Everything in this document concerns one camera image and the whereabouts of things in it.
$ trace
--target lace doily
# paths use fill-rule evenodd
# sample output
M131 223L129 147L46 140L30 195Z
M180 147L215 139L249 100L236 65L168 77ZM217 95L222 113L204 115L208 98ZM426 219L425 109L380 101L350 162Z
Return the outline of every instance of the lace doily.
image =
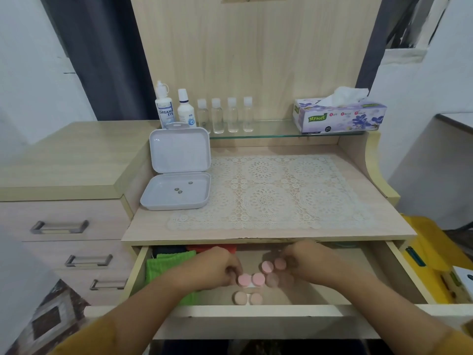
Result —
M343 229L373 222L327 155L213 158L208 172L207 205L173 212L169 229Z

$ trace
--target bottle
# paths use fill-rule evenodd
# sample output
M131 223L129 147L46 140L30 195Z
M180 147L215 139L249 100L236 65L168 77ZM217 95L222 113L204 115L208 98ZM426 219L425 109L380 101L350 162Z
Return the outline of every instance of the bottle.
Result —
M207 109L207 100L200 98L197 100L197 121L199 127L205 128L210 133L209 110Z
M167 129L168 124L175 122L173 100L168 97L169 87L158 81L156 84L156 108L161 121L161 128Z
M244 97L243 104L243 131L253 132L254 114L253 114L253 97Z
M189 127L197 127L195 124L195 113L194 107L189 103L189 97L187 97L186 89L178 89L179 102L180 106L177 109L177 114L179 114L179 122L186 123Z
M225 131L223 123L223 110L220 107L220 98L212 98L212 127L215 134L220 134Z
M235 133L238 132L238 109L237 99L235 97L228 98L228 118L227 118L228 131Z

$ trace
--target glass shelf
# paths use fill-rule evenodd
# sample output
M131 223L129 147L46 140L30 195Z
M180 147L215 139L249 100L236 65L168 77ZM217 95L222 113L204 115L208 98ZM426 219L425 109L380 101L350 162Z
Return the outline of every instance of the glass shelf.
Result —
M357 132L338 132L338 133L322 133L322 134L300 134L299 129L293 120L278 121L255 121L252 132L245 132L240 127L238 132L230 133L227 129L223 133L210 133L211 140L227 140L234 138L277 138L277 137L324 137L324 136L342 136L342 135L359 135L365 131Z

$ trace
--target green towel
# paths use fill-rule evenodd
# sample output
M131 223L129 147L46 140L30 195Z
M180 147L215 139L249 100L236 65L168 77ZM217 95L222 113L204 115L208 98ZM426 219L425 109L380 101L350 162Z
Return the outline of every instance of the green towel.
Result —
M163 274L167 269L171 269L187 259L192 258L197 253L195 250L177 254L158 254L155 259L146 261L146 284L151 280ZM179 305L195 305L197 303L197 293L191 292L186 295Z

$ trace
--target open container lid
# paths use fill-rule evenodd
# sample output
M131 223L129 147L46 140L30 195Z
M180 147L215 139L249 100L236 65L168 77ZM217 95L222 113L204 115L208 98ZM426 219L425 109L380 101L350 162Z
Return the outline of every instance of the open container lid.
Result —
M210 168L210 137L201 127L181 122L150 134L151 164L158 173L204 172Z

